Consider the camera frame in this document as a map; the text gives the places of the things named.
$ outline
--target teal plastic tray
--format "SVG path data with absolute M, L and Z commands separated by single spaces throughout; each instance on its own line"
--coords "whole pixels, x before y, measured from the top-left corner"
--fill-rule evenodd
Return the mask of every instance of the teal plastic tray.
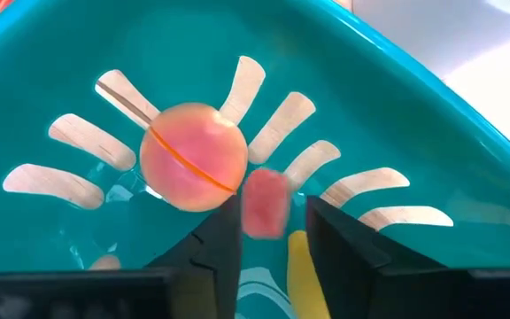
M 146 191 L 138 165 L 119 171 L 50 138 L 49 127 L 73 113 L 138 154 L 143 129 L 96 93 L 102 74 L 119 69 L 160 111 L 189 101 L 220 107 L 242 56 L 266 75 L 239 122 L 248 143 L 291 92 L 315 106 L 266 167 L 288 170 L 317 141 L 339 152 L 326 152 L 335 155 L 294 193 L 288 233 L 303 227 L 305 194 L 332 199 L 339 194 L 327 190 L 340 179 L 389 167 L 375 172 L 406 182 L 376 190 L 368 175 L 345 179 L 342 197 L 361 190 L 342 204 L 347 214 L 449 267 L 510 267 L 510 143 L 337 4 L 16 0 L 0 15 L 0 270 L 88 268 L 104 254 L 140 268 L 196 227 L 209 213 L 174 210 Z M 5 191 L 25 163 L 78 175 L 105 201 L 90 210 Z M 245 238 L 237 317 L 293 316 L 287 250 L 286 237 Z

